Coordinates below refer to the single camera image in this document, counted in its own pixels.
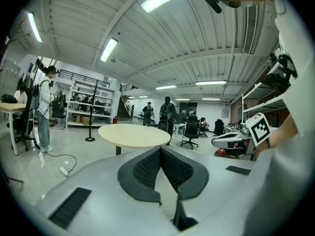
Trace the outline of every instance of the shelving unit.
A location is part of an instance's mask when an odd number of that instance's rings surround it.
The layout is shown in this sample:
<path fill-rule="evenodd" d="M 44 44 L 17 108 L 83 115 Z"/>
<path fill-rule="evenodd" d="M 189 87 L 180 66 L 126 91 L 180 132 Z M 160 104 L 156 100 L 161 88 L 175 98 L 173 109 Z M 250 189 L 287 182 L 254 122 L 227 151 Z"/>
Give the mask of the shelving unit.
<path fill-rule="evenodd" d="M 69 93 L 69 100 L 68 100 L 68 106 L 67 106 L 67 113 L 66 113 L 66 128 L 68 128 L 68 125 L 73 126 L 83 126 L 83 127 L 100 127 L 107 123 L 112 122 L 112 118 L 114 115 L 112 114 L 112 106 L 113 106 L 113 98 L 115 91 L 109 88 L 106 88 L 104 86 L 96 85 L 89 82 L 81 82 L 81 81 L 75 81 L 76 86 L 79 88 L 79 90 L 74 90 L 71 88 Z M 93 102 L 85 103 L 85 102 L 78 102 L 78 101 L 71 101 L 73 95 L 75 93 L 78 94 L 84 94 L 88 96 L 92 96 Z M 108 106 L 102 106 L 102 105 L 95 105 L 96 101 L 100 101 L 101 103 L 110 104 L 110 107 Z M 79 107 L 79 105 L 85 105 L 89 106 L 89 111 L 82 111 L 79 108 L 75 109 L 76 107 Z M 105 111 L 110 112 L 110 115 L 103 115 L 103 114 L 96 114 L 94 113 L 95 108 L 104 108 Z M 83 125 L 82 123 L 76 123 L 71 121 L 71 115 L 72 114 L 79 114 L 79 115 L 87 115 L 92 117 L 103 117 L 106 118 L 107 121 L 99 121 L 95 120 L 94 123 L 91 123 L 90 125 Z"/>
<path fill-rule="evenodd" d="M 278 68 L 280 67 L 280 64 L 277 62 L 269 71 L 268 74 L 274 73 Z M 246 113 L 249 112 L 256 112 L 256 113 L 268 113 L 275 110 L 280 110 L 285 108 L 285 103 L 283 102 L 283 94 L 266 101 L 265 103 L 259 104 L 255 107 L 249 108 L 244 110 L 244 99 L 255 99 L 255 100 L 261 100 L 270 94 L 274 93 L 276 90 L 274 90 L 272 87 L 267 86 L 259 82 L 252 90 L 250 90 L 246 95 L 242 94 L 242 122 L 244 121 L 244 116 L 247 115 Z"/>

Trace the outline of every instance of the black mesh panel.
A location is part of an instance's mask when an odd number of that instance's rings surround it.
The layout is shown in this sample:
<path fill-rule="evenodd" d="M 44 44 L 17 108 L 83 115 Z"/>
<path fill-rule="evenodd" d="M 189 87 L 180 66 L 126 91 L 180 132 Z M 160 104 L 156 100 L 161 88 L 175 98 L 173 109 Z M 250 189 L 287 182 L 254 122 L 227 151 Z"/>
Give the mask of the black mesh panel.
<path fill-rule="evenodd" d="M 154 190 L 159 169 L 160 153 L 159 150 L 157 150 L 150 156 L 138 162 L 133 167 L 132 173 L 139 183 Z"/>
<path fill-rule="evenodd" d="M 175 191 L 193 175 L 193 167 L 162 149 L 161 167 Z"/>

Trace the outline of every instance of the ceiling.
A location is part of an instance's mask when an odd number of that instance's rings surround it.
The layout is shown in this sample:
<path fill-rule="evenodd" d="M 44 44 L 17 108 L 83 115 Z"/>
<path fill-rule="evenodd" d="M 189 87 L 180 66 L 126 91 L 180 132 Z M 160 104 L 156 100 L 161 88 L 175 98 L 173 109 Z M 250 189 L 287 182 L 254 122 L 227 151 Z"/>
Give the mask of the ceiling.
<path fill-rule="evenodd" d="M 171 0 L 147 13 L 140 6 L 144 1 L 32 0 L 25 11 L 34 12 L 43 42 L 37 42 L 27 20 L 16 37 L 30 54 L 91 69 L 151 93 L 231 99 L 262 74 L 278 42 L 276 13 L 269 3 L 251 11 L 223 5 L 217 14 L 204 0 Z M 119 43 L 102 62 L 111 37 Z M 243 47 L 251 39 L 246 54 Z M 194 84 L 208 80 L 227 84 Z M 177 88 L 155 89 L 169 85 Z"/>

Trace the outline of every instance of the office chair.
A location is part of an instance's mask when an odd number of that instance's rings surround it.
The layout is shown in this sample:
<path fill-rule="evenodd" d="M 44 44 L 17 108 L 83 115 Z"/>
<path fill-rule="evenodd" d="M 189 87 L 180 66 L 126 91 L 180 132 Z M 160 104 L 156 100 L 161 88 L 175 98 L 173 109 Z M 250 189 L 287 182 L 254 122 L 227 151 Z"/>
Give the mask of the office chair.
<path fill-rule="evenodd" d="M 193 143 L 191 141 L 192 139 L 199 138 L 198 128 L 199 128 L 199 120 L 197 116 L 190 115 L 187 119 L 186 130 L 184 133 L 184 136 L 189 138 L 189 141 L 182 140 L 181 146 L 183 146 L 183 144 L 190 144 L 191 149 L 193 149 L 193 146 L 192 146 L 193 144 L 197 145 L 197 147 L 199 146 L 198 144 Z"/>
<path fill-rule="evenodd" d="M 32 104 L 32 94 L 29 88 L 25 90 L 25 93 L 28 96 L 28 100 L 26 102 L 25 110 L 20 115 L 20 119 L 15 119 L 13 121 L 13 128 L 16 130 L 18 134 L 20 134 L 19 137 L 14 137 L 15 143 L 23 142 L 25 145 L 25 151 L 29 151 L 29 148 L 26 144 L 26 140 L 32 140 L 34 141 L 34 145 L 39 149 L 39 146 L 36 143 L 35 138 L 28 137 L 30 135 L 31 131 L 33 130 L 34 126 L 34 114 L 31 109 Z"/>
<path fill-rule="evenodd" d="M 206 119 L 204 117 L 202 117 L 199 121 L 199 136 L 206 136 L 208 137 L 208 135 L 205 133 L 206 131 L 209 131 L 208 128 L 206 128 L 205 126 L 202 125 L 202 122 L 205 121 Z"/>
<path fill-rule="evenodd" d="M 65 125 L 62 124 L 62 119 L 65 118 L 65 114 L 64 113 L 66 112 L 66 110 L 64 110 L 65 95 L 62 94 L 62 92 L 61 92 L 61 94 L 59 94 L 57 99 L 52 101 L 51 104 L 53 106 L 53 112 L 51 114 L 51 117 L 61 119 L 60 120 L 60 124 L 54 126 L 53 129 L 62 130 L 62 129 L 65 128 Z"/>
<path fill-rule="evenodd" d="M 214 130 L 214 136 L 220 136 L 223 135 L 223 129 L 224 129 L 224 123 L 221 119 L 217 119 L 215 122 L 215 130 Z"/>

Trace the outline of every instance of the floor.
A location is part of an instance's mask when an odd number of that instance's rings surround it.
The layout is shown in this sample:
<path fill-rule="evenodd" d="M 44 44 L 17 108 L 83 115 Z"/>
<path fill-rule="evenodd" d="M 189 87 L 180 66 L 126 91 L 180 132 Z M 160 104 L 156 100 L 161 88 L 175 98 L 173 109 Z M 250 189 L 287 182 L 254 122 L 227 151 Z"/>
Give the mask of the floor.
<path fill-rule="evenodd" d="M 118 120 L 118 123 L 142 125 L 142 122 L 136 118 L 134 118 L 133 121 Z M 29 151 L 27 152 L 21 143 L 17 144 L 19 155 L 15 156 L 11 150 L 10 134 L 6 132 L 3 123 L 0 127 L 2 128 L 2 137 L 0 136 L 0 162 L 4 172 L 8 177 L 24 181 L 22 190 L 20 190 L 21 187 L 19 186 L 18 191 L 13 190 L 12 192 L 18 192 L 19 198 L 34 206 L 50 189 L 66 179 L 59 170 L 60 166 L 65 169 L 73 167 L 75 160 L 70 156 L 51 157 L 47 154 L 43 154 L 44 165 L 42 167 L 39 151 L 32 147 L 31 141 L 28 141 Z M 75 126 L 64 130 L 50 129 L 50 141 L 51 146 L 54 149 L 51 154 L 71 154 L 77 159 L 77 166 L 70 175 L 75 174 L 78 170 L 92 162 L 116 155 L 116 148 L 106 143 L 99 136 L 97 128 L 92 129 L 92 137 L 95 138 L 94 142 L 89 143 L 85 141 L 88 134 L 88 129 L 85 127 Z M 211 145 L 212 133 L 208 133 L 208 135 L 208 138 L 195 139 L 195 142 L 199 144 L 199 147 L 194 146 L 192 151 L 213 156 L 217 148 Z M 178 135 L 177 142 L 171 140 L 170 145 L 179 146 L 180 139 L 181 135 Z M 190 145 L 183 145 L 183 148 L 190 150 Z M 122 153 L 125 153 L 126 151 L 128 150 L 122 148 Z M 163 199 L 167 199 L 168 194 L 165 196 L 163 195 L 163 190 L 158 191 L 161 193 Z M 165 207 L 165 210 L 167 215 L 171 217 L 173 208 L 170 209 Z"/>

